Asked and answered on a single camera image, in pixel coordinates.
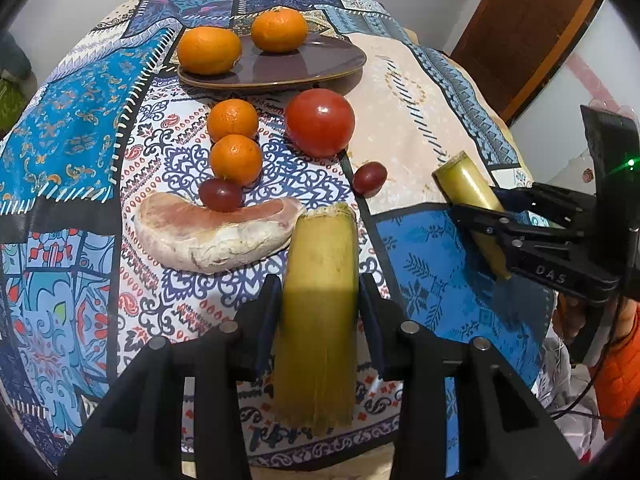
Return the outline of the person's hand holding gripper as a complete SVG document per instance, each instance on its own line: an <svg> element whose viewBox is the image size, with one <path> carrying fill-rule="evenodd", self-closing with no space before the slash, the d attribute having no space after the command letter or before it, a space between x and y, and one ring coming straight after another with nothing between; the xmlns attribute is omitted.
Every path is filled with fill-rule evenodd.
<svg viewBox="0 0 640 480"><path fill-rule="evenodd" d="M552 326L562 341L573 341L585 326L585 305L585 301L559 294L558 305L552 315ZM627 338L631 333L638 307L638 301L629 298L624 299L612 336L613 344L617 344L620 340Z"/></svg>

